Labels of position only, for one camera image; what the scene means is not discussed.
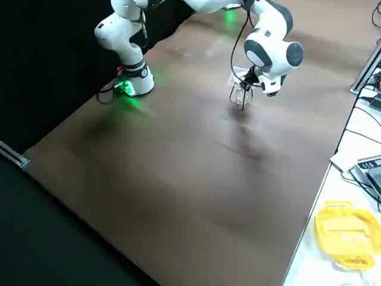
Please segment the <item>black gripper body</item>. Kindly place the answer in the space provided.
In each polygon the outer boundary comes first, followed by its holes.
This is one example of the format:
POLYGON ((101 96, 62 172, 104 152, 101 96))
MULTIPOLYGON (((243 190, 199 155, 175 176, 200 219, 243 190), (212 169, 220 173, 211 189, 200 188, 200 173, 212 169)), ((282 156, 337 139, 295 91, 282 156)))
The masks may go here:
POLYGON ((256 66, 251 66, 245 75, 245 85, 249 87, 260 87, 260 81, 255 73, 256 66))

